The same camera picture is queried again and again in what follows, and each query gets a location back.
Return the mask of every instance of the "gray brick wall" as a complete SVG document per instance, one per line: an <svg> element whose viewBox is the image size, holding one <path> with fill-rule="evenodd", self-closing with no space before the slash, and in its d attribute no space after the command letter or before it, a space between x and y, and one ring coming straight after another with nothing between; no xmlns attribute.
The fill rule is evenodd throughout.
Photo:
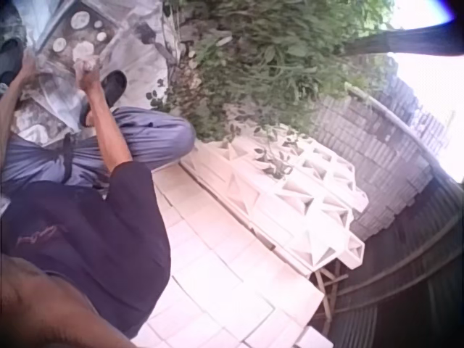
<svg viewBox="0 0 464 348"><path fill-rule="evenodd" d="M399 112L426 146L438 154L447 145L444 126L420 108L404 82L396 78L391 83L390 88L399 88L401 93L389 96L382 92L377 95L379 101ZM414 197L432 179L431 168L415 142L381 112L356 98L335 100L327 96L312 117L312 136L355 165L357 185L369 197L367 209L356 212L351 225L360 238L366 240L388 228L394 216L413 204Z"/></svg>

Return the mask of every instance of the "forearm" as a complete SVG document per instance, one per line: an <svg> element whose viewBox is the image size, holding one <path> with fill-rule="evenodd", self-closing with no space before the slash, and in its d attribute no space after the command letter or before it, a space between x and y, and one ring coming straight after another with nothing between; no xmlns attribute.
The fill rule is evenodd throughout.
<svg viewBox="0 0 464 348"><path fill-rule="evenodd" d="M20 98L23 81L20 76L12 81L7 92L0 99L0 172L7 150L10 128L15 114L17 100Z"/></svg>
<svg viewBox="0 0 464 348"><path fill-rule="evenodd" d="M132 160L132 155L115 119L111 115L101 85L87 94L101 156L111 173L118 165Z"/></svg>

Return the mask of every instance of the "dark shirt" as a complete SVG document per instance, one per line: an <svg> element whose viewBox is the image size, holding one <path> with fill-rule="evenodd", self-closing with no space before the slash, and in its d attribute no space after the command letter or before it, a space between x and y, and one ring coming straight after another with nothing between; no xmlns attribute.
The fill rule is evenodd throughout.
<svg viewBox="0 0 464 348"><path fill-rule="evenodd" d="M41 181L11 197L2 252L58 275L127 337L148 319L170 276L170 247L149 169L115 168L106 199Z"/></svg>

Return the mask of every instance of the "hand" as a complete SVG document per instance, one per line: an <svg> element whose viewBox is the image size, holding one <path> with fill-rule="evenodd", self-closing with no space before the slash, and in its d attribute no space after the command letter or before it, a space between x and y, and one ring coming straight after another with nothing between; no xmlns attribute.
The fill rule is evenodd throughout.
<svg viewBox="0 0 464 348"><path fill-rule="evenodd" d="M21 83L29 82L37 74L36 56L34 51L28 47L24 50L22 57L22 67L17 74L17 78Z"/></svg>
<svg viewBox="0 0 464 348"><path fill-rule="evenodd" d="M82 89L87 94L95 88L101 88L100 83L100 66L98 57L92 59L78 59L74 64L75 81L78 88Z"/></svg>

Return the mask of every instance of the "sky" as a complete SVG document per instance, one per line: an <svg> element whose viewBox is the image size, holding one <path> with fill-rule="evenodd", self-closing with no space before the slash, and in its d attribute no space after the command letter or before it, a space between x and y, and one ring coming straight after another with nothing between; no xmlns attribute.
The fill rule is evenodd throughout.
<svg viewBox="0 0 464 348"><path fill-rule="evenodd" d="M391 25L414 29L448 22L452 14L438 0L396 0ZM398 76L437 118L457 113L449 135L450 144L439 156L442 167L456 180L464 178L464 57L393 54Z"/></svg>

